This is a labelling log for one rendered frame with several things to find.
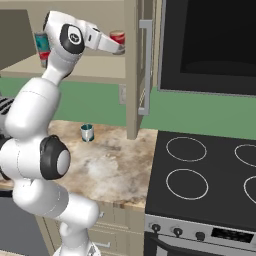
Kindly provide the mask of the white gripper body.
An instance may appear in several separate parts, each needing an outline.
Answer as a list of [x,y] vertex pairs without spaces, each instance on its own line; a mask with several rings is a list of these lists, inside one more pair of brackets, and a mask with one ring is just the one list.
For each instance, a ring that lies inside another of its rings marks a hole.
[[117,43],[113,39],[111,39],[109,36],[102,34],[98,49],[101,51],[109,52],[115,55],[120,55],[125,52],[125,46],[122,44]]

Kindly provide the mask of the beige cabinet door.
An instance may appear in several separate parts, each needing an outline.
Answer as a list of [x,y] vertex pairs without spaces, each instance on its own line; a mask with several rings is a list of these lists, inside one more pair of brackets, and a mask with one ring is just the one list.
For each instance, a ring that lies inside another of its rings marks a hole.
[[125,65],[126,65],[126,128],[127,138],[137,138],[144,116],[138,114],[143,107],[145,93],[146,30],[139,28],[139,21],[152,21],[152,64],[153,80],[154,21],[157,0],[125,0]]

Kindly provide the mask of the brown cabinet door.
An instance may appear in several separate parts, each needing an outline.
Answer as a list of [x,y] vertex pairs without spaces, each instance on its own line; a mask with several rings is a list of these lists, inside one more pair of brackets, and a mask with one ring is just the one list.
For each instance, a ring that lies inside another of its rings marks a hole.
[[36,53],[28,12],[0,9],[0,70]]

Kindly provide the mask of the teal and red can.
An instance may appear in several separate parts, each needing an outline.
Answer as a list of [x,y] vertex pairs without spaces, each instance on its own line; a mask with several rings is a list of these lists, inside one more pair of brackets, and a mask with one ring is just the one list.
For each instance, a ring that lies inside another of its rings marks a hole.
[[40,57],[41,66],[43,68],[47,67],[48,56],[50,54],[50,46],[48,41],[48,36],[44,32],[37,32],[34,34],[37,51]]

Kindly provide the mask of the teal and silver can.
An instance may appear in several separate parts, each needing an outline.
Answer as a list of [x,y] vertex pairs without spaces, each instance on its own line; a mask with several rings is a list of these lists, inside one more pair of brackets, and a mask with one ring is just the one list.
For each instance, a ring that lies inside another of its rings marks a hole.
[[83,124],[80,127],[82,140],[90,142],[94,140],[94,127],[92,124]]

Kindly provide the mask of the black microwave oven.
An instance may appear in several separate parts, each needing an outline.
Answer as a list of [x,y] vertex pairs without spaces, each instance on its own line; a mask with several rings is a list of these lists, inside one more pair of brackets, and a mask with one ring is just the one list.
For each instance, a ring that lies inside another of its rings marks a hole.
[[158,89],[256,97],[256,0],[162,0]]

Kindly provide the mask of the black white striped object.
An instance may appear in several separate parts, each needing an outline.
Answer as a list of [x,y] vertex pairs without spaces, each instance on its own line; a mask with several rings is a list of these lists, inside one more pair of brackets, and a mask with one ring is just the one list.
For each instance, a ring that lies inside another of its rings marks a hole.
[[0,96],[0,115],[6,115],[13,102],[13,98]]

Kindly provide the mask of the black stove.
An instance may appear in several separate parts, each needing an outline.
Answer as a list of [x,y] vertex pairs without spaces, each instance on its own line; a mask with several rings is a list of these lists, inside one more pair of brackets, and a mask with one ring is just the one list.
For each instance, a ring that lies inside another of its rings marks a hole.
[[[151,227],[159,224],[155,233]],[[174,228],[183,233],[176,237]],[[205,233],[198,241],[195,234]],[[144,256],[150,238],[221,256],[256,256],[256,140],[160,131],[150,176]]]

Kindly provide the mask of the beige drawer front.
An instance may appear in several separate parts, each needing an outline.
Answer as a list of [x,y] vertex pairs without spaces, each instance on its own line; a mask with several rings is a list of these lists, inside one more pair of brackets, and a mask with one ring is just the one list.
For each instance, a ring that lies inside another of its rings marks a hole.
[[120,227],[132,232],[144,231],[145,204],[139,202],[99,202],[100,212],[104,217],[99,218],[99,223]]
[[[61,246],[59,233],[60,223],[46,217],[37,217],[40,231],[48,249],[49,255]],[[144,233],[132,232],[120,227],[99,223],[89,230],[93,242],[111,243],[110,248],[98,247],[102,256],[143,256]]]

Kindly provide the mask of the dark grey dishwasher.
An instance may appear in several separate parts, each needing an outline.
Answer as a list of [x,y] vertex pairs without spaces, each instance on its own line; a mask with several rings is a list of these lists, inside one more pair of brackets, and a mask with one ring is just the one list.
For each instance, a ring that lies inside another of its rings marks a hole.
[[0,249],[25,256],[50,256],[35,217],[14,203],[10,190],[0,190]]

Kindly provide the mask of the beige wall cabinet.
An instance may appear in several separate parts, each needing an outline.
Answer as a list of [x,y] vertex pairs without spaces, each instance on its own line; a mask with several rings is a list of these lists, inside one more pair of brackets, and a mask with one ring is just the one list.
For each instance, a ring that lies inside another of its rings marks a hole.
[[0,0],[0,9],[25,9],[32,32],[42,29],[49,10],[92,22],[105,34],[123,30],[126,52],[113,55],[87,49],[66,81],[125,84],[136,56],[136,0]]

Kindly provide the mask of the white wall outlet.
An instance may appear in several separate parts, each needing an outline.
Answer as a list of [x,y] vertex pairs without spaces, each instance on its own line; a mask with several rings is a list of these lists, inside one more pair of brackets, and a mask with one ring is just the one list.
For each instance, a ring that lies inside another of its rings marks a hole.
[[126,85],[125,84],[119,84],[118,93],[119,93],[119,104],[125,105],[126,104]]

